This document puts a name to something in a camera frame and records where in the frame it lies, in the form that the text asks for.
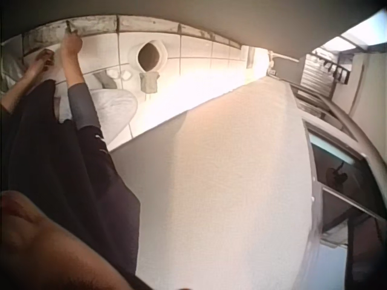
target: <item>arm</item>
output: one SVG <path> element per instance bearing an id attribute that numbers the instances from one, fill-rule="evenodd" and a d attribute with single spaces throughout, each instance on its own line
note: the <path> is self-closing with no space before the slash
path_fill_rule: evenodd
<path id="1" fill-rule="evenodd" d="M 78 61 L 78 53 L 82 48 L 82 39 L 78 36 L 77 31 L 71 33 L 66 30 L 61 48 L 67 88 L 70 89 L 78 83 L 85 83 Z"/>
<path id="2" fill-rule="evenodd" d="M 71 114 L 78 130 L 87 126 L 100 128 L 96 108 L 79 66 L 78 53 L 81 48 L 82 40 L 77 32 L 67 30 L 62 41 L 61 54 Z"/>
<path id="3" fill-rule="evenodd" d="M 61 54 L 68 99 L 89 178 L 99 195 L 106 192 L 117 174 L 103 140 L 97 111 L 79 66 L 78 53 L 81 49 L 81 38 L 76 32 L 67 31 L 62 41 Z"/>
<path id="4" fill-rule="evenodd" d="M 12 113 L 23 95 L 25 95 L 40 79 L 42 73 L 53 64 L 54 52 L 42 50 L 30 65 L 24 76 L 1 98 L 1 106 Z"/>

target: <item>person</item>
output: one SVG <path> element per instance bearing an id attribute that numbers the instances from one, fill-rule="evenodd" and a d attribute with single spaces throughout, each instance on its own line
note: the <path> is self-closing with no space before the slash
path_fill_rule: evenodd
<path id="1" fill-rule="evenodd" d="M 135 276 L 140 203 L 107 151 L 81 48 L 67 31 L 60 56 L 72 120 L 56 120 L 53 80 L 36 85 L 50 50 L 1 98 L 2 289 L 150 289 Z"/>

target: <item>glass pane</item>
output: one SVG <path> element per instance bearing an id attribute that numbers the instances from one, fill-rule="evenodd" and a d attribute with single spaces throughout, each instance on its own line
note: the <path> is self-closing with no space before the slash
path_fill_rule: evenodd
<path id="1" fill-rule="evenodd" d="M 381 193 L 366 160 L 353 156 L 314 132 L 310 132 L 310 141 L 317 179 L 386 219 Z"/>

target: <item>ceiling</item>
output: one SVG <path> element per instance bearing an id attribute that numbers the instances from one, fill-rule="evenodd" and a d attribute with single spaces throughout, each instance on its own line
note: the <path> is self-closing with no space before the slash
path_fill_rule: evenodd
<path id="1" fill-rule="evenodd" d="M 381 9 L 370 0 L 2 0 L 1 39 L 86 15 L 142 15 L 300 58 Z"/>

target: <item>tiled wall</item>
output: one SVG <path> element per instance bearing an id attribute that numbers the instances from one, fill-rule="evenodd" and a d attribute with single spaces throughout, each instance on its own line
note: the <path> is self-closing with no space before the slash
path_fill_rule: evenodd
<path id="1" fill-rule="evenodd" d="M 71 26 L 83 36 L 80 67 L 91 89 L 101 88 L 94 74 L 110 70 L 130 73 L 128 80 L 115 79 L 118 89 L 132 92 L 138 109 L 109 150 L 129 141 L 158 124 L 211 98 L 245 84 L 248 47 L 241 47 L 219 35 L 163 19 L 139 16 L 88 16 L 70 19 Z M 57 51 L 63 38 L 65 20 L 53 22 L 5 45 L 30 63 L 45 47 Z M 140 76 L 129 63 L 128 53 L 136 45 L 160 40 L 167 51 L 166 65 L 159 71 L 158 92 L 145 94 Z M 56 96 L 67 94 L 60 54 L 46 79 L 57 81 Z"/>

